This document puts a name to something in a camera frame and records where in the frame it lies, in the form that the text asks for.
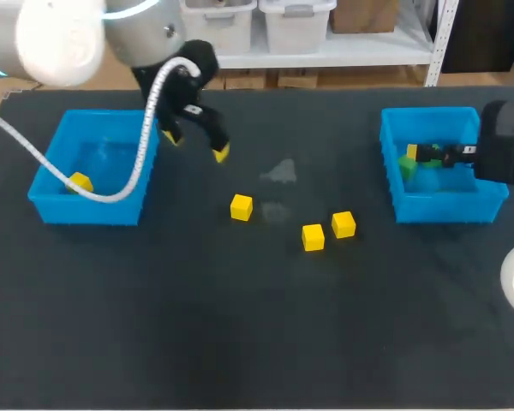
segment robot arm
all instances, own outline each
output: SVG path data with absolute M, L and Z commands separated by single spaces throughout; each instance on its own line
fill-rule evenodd
M 475 177 L 480 180 L 504 182 L 514 185 L 514 135 L 503 135 L 498 131 L 499 114 L 505 101 L 493 101 L 481 113 L 481 130 L 474 146 L 417 145 L 415 160 L 426 163 L 439 160 L 444 167 L 457 163 L 469 164 Z
M 179 3 L 171 0 L 0 0 L 0 77 L 48 86 L 78 86 L 98 71 L 105 38 L 129 66 L 145 99 L 159 70 L 174 57 L 194 62 L 193 78 L 176 68 L 159 95 L 156 117 L 175 145 L 182 140 L 177 117 L 195 122 L 210 140 L 218 162 L 229 153 L 221 115 L 198 104 L 200 90 L 218 71 L 211 45 L 185 42 Z

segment black table surface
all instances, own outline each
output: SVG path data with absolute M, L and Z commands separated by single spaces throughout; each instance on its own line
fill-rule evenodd
M 38 165 L 0 130 L 0 408 L 514 407 L 514 189 L 491 225 L 397 225 L 379 144 L 385 107 L 496 98 L 514 89 L 206 93 L 229 161 L 184 124 L 136 228 L 41 223 Z M 0 115 L 44 151 L 65 110 L 141 107 L 24 92 Z M 234 193 L 254 196 L 250 223 L 230 220 Z M 334 241 L 344 210 L 358 235 Z M 306 223 L 325 251 L 302 251 Z

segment shelf post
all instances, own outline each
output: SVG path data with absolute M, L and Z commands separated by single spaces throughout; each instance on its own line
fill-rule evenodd
M 438 32 L 436 33 L 436 41 L 434 42 L 432 60 L 428 66 L 425 87 L 436 87 L 438 85 L 439 74 L 444 63 L 445 51 L 447 50 L 451 36 L 458 5 L 459 0 L 438 1 L 438 13 L 441 13 L 441 18 L 439 19 Z

